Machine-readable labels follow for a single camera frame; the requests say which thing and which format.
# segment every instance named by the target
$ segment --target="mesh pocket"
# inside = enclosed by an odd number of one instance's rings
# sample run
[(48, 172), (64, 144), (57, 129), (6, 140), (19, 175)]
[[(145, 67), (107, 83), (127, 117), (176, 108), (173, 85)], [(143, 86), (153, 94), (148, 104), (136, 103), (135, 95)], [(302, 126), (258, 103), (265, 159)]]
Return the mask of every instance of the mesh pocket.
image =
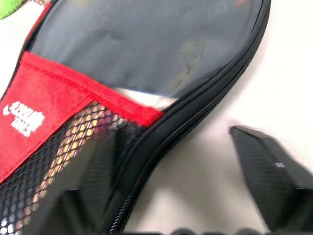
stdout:
[(40, 206), (55, 174), (75, 158), (88, 139), (116, 131), (118, 146), (113, 160), (113, 171), (116, 171), (129, 144), (142, 130), (143, 127), (130, 123), (97, 102), (84, 108), (0, 185), (0, 234), (22, 234), (22, 226), (30, 222), (32, 211)]

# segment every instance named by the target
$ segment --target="green object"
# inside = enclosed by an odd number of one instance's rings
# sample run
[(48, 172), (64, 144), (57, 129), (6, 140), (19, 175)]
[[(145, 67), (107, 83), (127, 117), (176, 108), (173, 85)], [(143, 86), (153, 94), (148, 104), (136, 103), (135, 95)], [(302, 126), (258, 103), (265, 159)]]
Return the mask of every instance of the green object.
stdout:
[(13, 14), (23, 3), (24, 0), (0, 0), (0, 20)]

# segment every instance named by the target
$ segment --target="white surface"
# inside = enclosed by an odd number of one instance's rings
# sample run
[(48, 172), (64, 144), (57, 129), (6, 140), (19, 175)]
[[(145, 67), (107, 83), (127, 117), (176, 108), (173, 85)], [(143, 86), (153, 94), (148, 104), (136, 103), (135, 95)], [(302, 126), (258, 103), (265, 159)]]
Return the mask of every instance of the white surface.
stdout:
[[(41, 11), (37, 5), (27, 6), (27, 14), (0, 21), (0, 94)], [(313, 169), (312, 9), (312, 0), (272, 1), (266, 34), (250, 66), (216, 109), (155, 169), (127, 231), (266, 229), (227, 130), (238, 123), (263, 130)]]

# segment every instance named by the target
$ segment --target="dhs logo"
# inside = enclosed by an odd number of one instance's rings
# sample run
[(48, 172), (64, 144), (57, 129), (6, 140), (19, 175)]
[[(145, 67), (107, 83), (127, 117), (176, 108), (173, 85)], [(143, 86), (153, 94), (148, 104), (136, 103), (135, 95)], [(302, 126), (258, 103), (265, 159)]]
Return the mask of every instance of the dhs logo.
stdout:
[(45, 119), (41, 112), (34, 111), (18, 101), (11, 104), (11, 106), (6, 105), (3, 109), (3, 115), (14, 115), (11, 126), (25, 137), (29, 137), (31, 132), (36, 131)]

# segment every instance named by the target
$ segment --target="black zipper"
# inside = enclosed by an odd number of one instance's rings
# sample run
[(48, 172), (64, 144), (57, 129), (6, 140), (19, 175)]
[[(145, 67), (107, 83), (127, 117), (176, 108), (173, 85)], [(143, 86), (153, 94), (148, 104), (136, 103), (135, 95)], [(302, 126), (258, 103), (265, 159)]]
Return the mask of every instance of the black zipper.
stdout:
[[(227, 95), (227, 93), (230, 91), (230, 89), (236, 83), (238, 78), (245, 71), (245, 69), (249, 65), (250, 61), (252, 60), (253, 55), (255, 54), (257, 48), (259, 47), (259, 44), (261, 43), (263, 34), (265, 32), (265, 29), (266, 29), (266, 25), (267, 25), (267, 22), (268, 22), (268, 18), (269, 18), (269, 8), (270, 8), (270, 2), (268, 3), (267, 10), (266, 10), (265, 15), (263, 17), (262, 23), (261, 23), (261, 25), (259, 27), (259, 35), (255, 38), (255, 40), (251, 44), (250, 48), (252, 50), (251, 50), (251, 52), (249, 54), (249, 58), (248, 58), (247, 62), (244, 64), (244, 66), (241, 67), (241, 69), (238, 72), (238, 74), (234, 74), (235, 79), (233, 79), (225, 87), (225, 89), (212, 101), (213, 105), (212, 105), (212, 102), (210, 102), (210, 104), (208, 104), (207, 106), (202, 108), (199, 112), (197, 112), (195, 115), (193, 115), (188, 121), (186, 121), (183, 125), (181, 125), (179, 127), (179, 129), (183, 128), (186, 125), (188, 125), (190, 121), (193, 121), (193, 123), (187, 129), (185, 129), (183, 133), (180, 133), (179, 130), (177, 130), (176, 134), (172, 136), (169, 145), (174, 145), (176, 142), (180, 141), (186, 135), (188, 135), (196, 126), (198, 126), (207, 117), (207, 115), (219, 104), (219, 102)], [(204, 114), (202, 114), (198, 119), (192, 120), (194, 117), (196, 117), (199, 113), (201, 113), (203, 111), (204, 111)], [(156, 158), (156, 161), (153, 161), (151, 163), (152, 169), (157, 165), (157, 163), (159, 161), (160, 161), (160, 158)], [(139, 176), (137, 182), (140, 182), (141, 177), (143, 177), (143, 175), (144, 174), (141, 174)], [(124, 230), (124, 228), (126, 226), (126, 222), (128, 221), (128, 218), (129, 218), (129, 216), (130, 216), (130, 214), (131, 214), (131, 212), (133, 210), (133, 207), (135, 205), (135, 202), (136, 202), (136, 200), (138, 198), (138, 195), (140, 194), (140, 192), (141, 192), (141, 190), (143, 188), (143, 187), (136, 187), (136, 184), (134, 185), (134, 189), (137, 189), (137, 190), (132, 190), (132, 192), (126, 197), (126, 200), (123, 203), (123, 205), (121, 206), (117, 217), (115, 218), (114, 222), (112, 223), (112, 226), (110, 227), (110, 234)]]

